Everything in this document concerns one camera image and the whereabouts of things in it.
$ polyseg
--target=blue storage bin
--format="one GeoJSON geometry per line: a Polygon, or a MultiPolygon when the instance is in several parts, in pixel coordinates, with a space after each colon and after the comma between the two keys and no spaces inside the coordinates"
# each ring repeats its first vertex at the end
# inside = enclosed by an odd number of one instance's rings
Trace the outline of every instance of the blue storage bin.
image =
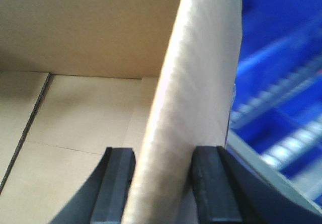
{"type": "Polygon", "coordinates": [[[321,73],[322,0],[243,0],[230,128],[289,179],[322,159],[321,73]]]}

